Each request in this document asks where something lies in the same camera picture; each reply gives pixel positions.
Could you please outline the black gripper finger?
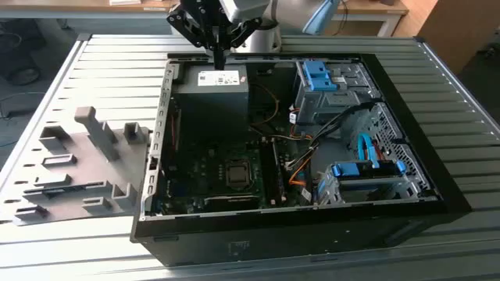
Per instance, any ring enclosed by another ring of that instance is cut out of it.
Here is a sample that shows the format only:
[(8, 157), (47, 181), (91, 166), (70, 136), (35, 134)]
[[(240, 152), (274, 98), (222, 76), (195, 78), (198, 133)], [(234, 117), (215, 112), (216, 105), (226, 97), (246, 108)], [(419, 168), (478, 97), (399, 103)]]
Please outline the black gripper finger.
[(220, 22), (220, 69), (226, 67), (226, 57), (231, 53), (231, 48), (238, 48), (251, 34), (258, 30), (263, 22), (263, 19), (254, 18), (246, 20), (238, 27), (234, 28), (234, 24), (227, 18), (222, 19)]
[(203, 47), (214, 58), (215, 69), (220, 70), (220, 44), (216, 27), (202, 29), (191, 15), (180, 9), (180, 4), (170, 12), (167, 21), (195, 47)]

